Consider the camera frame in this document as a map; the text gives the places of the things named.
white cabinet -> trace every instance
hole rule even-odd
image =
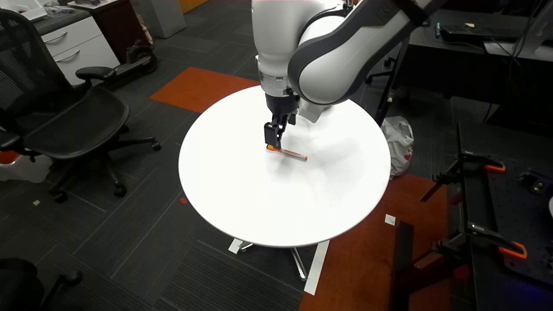
[[[41,39],[71,84],[83,82],[83,79],[74,75],[81,67],[119,65],[116,53],[110,49],[93,17],[47,32]]]

cable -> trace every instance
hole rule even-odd
[[[520,51],[524,49],[524,44],[525,44],[525,39],[527,39],[527,36],[529,36],[529,30],[532,29],[532,25],[534,25],[534,22],[536,22],[536,13],[537,13],[537,10],[539,10],[539,6],[543,4],[543,1],[544,0],[539,0],[539,1],[534,1],[534,6],[532,6],[532,10],[530,10],[530,13],[529,13],[529,18],[527,18],[527,22],[525,22],[525,27],[524,27],[524,30],[522,30],[522,36],[517,39],[517,42],[515,42],[515,46],[513,46],[513,49],[511,49],[511,55],[510,55],[510,58],[508,58],[508,63],[506,63],[506,67],[508,67],[508,74],[506,74],[506,82],[505,82],[505,93],[506,93],[506,101],[508,101],[508,105],[510,105],[510,108],[513,110],[513,112],[518,112],[527,122],[534,122],[534,120],[530,120],[520,108],[518,108],[518,105],[520,105],[520,91],[518,91],[518,86],[517,86],[517,82],[515,82],[515,65],[518,67],[518,68],[522,68],[524,65],[518,61],[518,56],[520,56]]]
[[[491,106],[492,106],[492,103],[491,103],[491,101],[487,101],[487,110],[485,110],[485,113],[484,113],[484,117],[482,117],[482,122],[485,122],[485,118],[489,117],[489,113],[491,113]]]

floor mat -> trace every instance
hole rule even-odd
[[[254,84],[259,82],[238,75],[188,67],[157,89],[150,99],[200,113],[226,94]]]

black office chair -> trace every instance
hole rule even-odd
[[[55,291],[76,284],[83,272],[60,274],[45,295],[36,265],[19,257],[0,258],[0,311],[47,311]]]
[[[0,150],[22,155],[48,155],[53,167],[66,170],[53,184],[57,201],[67,198],[66,184],[72,172],[91,158],[109,170],[123,196],[126,188],[107,151],[135,143],[161,144],[155,137],[126,139],[119,134],[129,106],[91,79],[112,79],[114,68],[91,67],[78,72],[86,82],[72,87],[34,25],[22,15],[0,10]]]

white round table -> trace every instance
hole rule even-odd
[[[230,236],[268,246],[333,238],[363,220],[390,176],[377,122],[354,101],[332,105],[318,122],[297,115],[282,146],[307,162],[269,151],[271,118],[261,86],[211,105],[181,143],[178,170],[195,210]]]

